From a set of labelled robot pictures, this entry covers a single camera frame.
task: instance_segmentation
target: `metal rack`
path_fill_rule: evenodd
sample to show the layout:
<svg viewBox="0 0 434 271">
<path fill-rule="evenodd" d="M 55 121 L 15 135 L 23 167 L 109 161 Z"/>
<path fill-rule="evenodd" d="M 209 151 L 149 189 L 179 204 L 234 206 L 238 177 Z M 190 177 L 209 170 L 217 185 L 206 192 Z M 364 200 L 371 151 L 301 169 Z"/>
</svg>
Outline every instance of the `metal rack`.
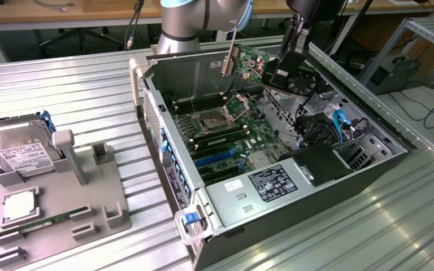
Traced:
<svg viewBox="0 0 434 271">
<path fill-rule="evenodd" d="M 396 33 L 393 34 L 391 40 L 388 41 L 383 51 L 379 54 L 375 62 L 368 65 L 364 72 L 360 75 L 360 81 L 367 84 L 369 79 L 372 78 L 375 72 L 377 71 L 381 62 L 384 61 L 385 57 L 391 53 L 393 46 L 401 39 L 404 32 L 407 30 L 413 31 L 417 35 L 425 38 L 429 42 L 434 44 L 434 18 L 411 18 L 405 19 L 401 25 L 399 26 Z M 409 43 L 409 46 L 404 48 L 404 51 L 412 48 L 413 43 Z"/>
</svg>

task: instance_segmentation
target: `blue cable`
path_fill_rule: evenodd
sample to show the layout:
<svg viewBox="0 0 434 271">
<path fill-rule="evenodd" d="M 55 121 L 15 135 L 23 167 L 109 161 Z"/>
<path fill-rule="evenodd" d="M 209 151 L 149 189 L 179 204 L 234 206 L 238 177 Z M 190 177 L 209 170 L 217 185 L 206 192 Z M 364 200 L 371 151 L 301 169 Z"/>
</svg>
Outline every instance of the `blue cable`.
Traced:
<svg viewBox="0 0 434 271">
<path fill-rule="evenodd" d="M 343 109 L 336 110 L 336 112 L 333 113 L 333 122 L 335 122 L 337 130 L 339 130 L 340 141 L 345 142 L 344 132 L 341 131 L 340 120 L 343 120 L 344 123 L 348 123 L 349 125 L 352 125 L 352 121 L 347 118 L 345 111 Z"/>
</svg>

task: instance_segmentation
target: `power supply label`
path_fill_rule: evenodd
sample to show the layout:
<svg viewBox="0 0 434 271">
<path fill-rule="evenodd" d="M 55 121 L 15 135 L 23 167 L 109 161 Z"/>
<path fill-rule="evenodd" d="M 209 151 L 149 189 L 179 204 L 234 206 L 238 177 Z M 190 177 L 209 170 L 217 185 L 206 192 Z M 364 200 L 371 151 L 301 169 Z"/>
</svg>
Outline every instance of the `power supply label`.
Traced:
<svg viewBox="0 0 434 271">
<path fill-rule="evenodd" d="M 249 175 L 249 178 L 265 202 L 272 202 L 298 190 L 281 165 Z"/>
<path fill-rule="evenodd" d="M 53 165 L 42 143 L 0 150 L 0 156 L 18 173 L 30 172 Z"/>
</svg>

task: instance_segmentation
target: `circuit board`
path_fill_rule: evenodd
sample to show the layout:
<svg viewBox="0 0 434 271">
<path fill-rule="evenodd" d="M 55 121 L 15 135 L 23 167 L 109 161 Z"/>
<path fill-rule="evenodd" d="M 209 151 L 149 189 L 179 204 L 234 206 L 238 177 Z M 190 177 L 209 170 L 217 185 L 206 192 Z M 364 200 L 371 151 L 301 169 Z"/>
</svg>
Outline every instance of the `circuit board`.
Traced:
<svg viewBox="0 0 434 271">
<path fill-rule="evenodd" d="M 254 83 L 261 83 L 261 77 L 268 62 L 277 56 L 250 46 L 237 44 L 240 48 L 234 71 L 242 74 L 242 78 Z"/>
<path fill-rule="evenodd" d="M 206 185 L 276 163 L 289 151 L 246 94 L 174 119 Z"/>
</svg>

